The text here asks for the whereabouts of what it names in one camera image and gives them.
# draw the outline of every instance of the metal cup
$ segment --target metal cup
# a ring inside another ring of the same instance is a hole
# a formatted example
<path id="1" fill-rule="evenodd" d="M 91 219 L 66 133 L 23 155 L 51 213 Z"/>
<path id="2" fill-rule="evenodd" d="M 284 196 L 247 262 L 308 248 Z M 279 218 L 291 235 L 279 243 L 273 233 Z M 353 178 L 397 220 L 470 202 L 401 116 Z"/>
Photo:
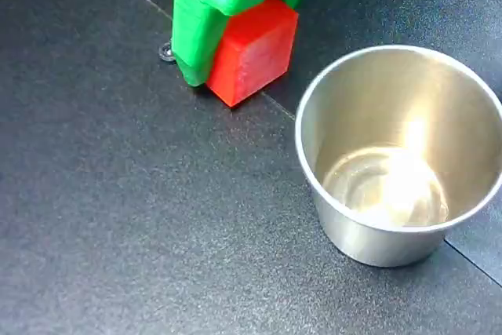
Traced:
<path id="1" fill-rule="evenodd" d="M 349 257 L 379 267 L 429 255 L 502 183 L 502 106 L 453 58 L 378 46 L 328 66 L 296 115 L 319 220 Z"/>

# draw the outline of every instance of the cup rim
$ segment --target cup rim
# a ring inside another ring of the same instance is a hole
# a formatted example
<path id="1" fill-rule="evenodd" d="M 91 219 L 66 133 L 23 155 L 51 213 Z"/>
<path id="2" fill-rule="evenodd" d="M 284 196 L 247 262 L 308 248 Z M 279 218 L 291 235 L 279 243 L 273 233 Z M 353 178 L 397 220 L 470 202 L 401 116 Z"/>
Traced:
<path id="1" fill-rule="evenodd" d="M 374 53 L 376 51 L 381 50 L 406 50 L 414 53 L 419 53 L 422 55 L 430 56 L 435 58 L 438 61 L 441 61 L 444 64 L 448 64 L 450 67 L 460 71 L 465 74 L 469 78 L 471 78 L 474 82 L 476 82 L 479 87 L 486 93 L 486 95 L 491 99 L 492 104 L 497 110 L 499 115 L 499 120 L 502 123 L 502 104 L 497 98 L 497 95 L 491 88 L 476 74 L 467 67 L 465 64 L 462 64 L 460 61 L 448 56 L 444 53 L 440 53 L 438 51 L 427 49 L 424 47 L 417 46 L 407 46 L 407 45 L 382 45 L 382 46 L 372 46 L 364 49 L 360 49 L 354 51 L 353 53 L 349 53 L 347 55 L 342 56 L 341 58 L 335 60 L 333 63 L 324 68 L 307 87 L 304 95 L 300 100 L 300 104 L 296 110 L 295 117 L 295 145 L 296 145 L 296 153 L 298 154 L 298 159 L 300 160 L 300 164 L 304 174 L 309 182 L 309 184 L 315 189 L 315 191 L 322 196 L 322 198 L 330 204 L 334 210 L 342 213 L 344 216 L 348 217 L 350 220 L 364 225 L 368 228 L 372 228 L 378 231 L 388 231 L 394 233 L 430 233 L 436 231 L 444 231 L 449 229 L 456 224 L 459 224 L 469 217 L 473 216 L 477 213 L 481 208 L 486 206 L 486 204 L 495 196 L 495 194 L 499 191 L 500 186 L 502 185 L 502 171 L 499 172 L 498 178 L 490 188 L 489 192 L 485 195 L 485 197 L 473 208 L 468 210 L 466 213 L 440 224 L 429 225 L 427 227 L 386 227 L 379 226 L 376 224 L 372 224 L 371 221 L 367 221 L 363 216 L 360 216 L 358 213 L 350 210 L 344 204 L 336 200 L 333 196 L 331 196 L 321 185 L 318 179 L 315 177 L 314 172 L 312 172 L 311 167 L 307 162 L 307 158 L 304 152 L 303 141 L 301 139 L 301 131 L 302 131 L 302 121 L 305 112 L 305 108 L 307 106 L 308 101 L 310 100 L 312 93 L 318 87 L 319 83 L 326 77 L 330 72 L 336 70 L 337 67 L 341 66 L 343 63 L 354 59 L 356 57 L 362 56 L 367 53 Z"/>

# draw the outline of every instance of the stainless steel cup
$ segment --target stainless steel cup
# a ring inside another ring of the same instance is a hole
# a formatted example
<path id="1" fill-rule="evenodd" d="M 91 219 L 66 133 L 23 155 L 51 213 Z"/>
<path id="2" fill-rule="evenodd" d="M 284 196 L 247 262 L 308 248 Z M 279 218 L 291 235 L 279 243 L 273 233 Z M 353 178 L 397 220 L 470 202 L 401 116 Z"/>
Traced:
<path id="1" fill-rule="evenodd" d="M 502 182 L 502 107 L 442 53 L 378 46 L 310 84 L 296 149 L 321 225 L 343 253 L 393 267 L 430 254 Z"/>

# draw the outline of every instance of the red cube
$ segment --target red cube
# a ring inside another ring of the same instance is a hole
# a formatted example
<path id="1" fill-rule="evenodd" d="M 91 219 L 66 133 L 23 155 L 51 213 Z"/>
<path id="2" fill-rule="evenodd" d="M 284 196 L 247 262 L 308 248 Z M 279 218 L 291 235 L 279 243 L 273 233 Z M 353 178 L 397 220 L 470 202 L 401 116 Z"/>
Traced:
<path id="1" fill-rule="evenodd" d="M 298 13 L 266 0 L 233 16 L 225 29 L 207 86 L 229 107 L 288 71 Z"/>

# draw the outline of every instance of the black tabletop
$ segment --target black tabletop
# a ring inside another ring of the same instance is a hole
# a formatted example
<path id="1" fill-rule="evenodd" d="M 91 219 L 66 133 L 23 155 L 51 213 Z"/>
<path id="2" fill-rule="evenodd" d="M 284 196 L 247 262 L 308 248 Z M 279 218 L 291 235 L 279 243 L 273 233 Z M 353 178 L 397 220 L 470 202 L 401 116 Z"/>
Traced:
<path id="1" fill-rule="evenodd" d="M 500 199 L 420 264 L 360 265 L 322 233 L 292 113 L 375 43 L 498 91 L 499 1 L 303 0 L 290 72 L 229 111 L 158 61 L 148 0 L 0 0 L 0 333 L 499 334 Z"/>

